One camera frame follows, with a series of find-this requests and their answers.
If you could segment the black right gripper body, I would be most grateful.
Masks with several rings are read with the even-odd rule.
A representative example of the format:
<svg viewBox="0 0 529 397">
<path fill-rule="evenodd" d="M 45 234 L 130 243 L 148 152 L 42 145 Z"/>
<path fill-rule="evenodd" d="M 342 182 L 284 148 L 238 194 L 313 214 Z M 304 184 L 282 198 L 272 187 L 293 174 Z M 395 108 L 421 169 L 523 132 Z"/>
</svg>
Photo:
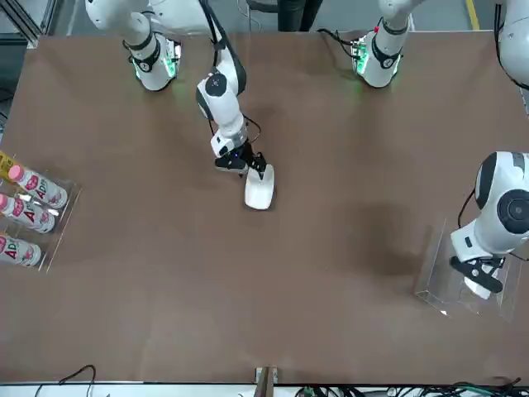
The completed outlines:
<svg viewBox="0 0 529 397">
<path fill-rule="evenodd" d="M 215 159 L 215 166 L 225 171 L 245 171 L 251 164 L 253 151 L 246 140 L 241 146 L 228 150 L 226 146 L 220 149 L 220 156 Z"/>
</svg>

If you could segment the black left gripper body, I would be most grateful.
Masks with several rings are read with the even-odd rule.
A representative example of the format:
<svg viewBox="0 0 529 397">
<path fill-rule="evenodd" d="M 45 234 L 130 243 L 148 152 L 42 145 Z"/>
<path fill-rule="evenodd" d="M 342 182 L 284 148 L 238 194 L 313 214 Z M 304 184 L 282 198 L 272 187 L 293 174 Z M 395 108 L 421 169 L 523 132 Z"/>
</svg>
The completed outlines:
<svg viewBox="0 0 529 397">
<path fill-rule="evenodd" d="M 489 275 L 493 276 L 494 272 L 503 267 L 505 262 L 504 256 L 479 257 L 473 260 L 474 268 L 471 271 L 472 276 Z"/>
</svg>

